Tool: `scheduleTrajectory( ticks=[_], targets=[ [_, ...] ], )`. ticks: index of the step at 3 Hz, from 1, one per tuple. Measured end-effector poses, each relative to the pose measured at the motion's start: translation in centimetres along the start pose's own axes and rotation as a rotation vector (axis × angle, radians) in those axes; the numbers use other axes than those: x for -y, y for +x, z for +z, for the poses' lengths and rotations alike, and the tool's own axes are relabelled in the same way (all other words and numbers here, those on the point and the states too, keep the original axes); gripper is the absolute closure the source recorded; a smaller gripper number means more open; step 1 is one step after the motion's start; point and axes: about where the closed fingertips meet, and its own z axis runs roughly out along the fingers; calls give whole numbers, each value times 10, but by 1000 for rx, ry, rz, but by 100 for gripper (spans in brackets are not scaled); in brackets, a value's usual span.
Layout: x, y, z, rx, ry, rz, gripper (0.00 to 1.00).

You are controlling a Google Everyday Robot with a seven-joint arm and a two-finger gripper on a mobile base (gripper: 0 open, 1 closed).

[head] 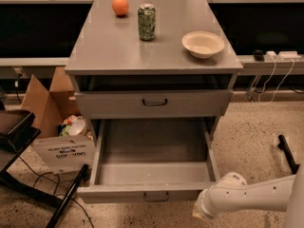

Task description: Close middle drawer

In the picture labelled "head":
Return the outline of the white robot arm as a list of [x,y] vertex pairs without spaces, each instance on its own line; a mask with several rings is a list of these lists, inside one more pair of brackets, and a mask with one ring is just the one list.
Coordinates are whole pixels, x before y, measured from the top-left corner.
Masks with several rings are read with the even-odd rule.
[[198,219],[241,210],[285,212],[284,228],[304,228],[304,164],[295,175],[248,184],[230,172],[199,193],[193,208]]

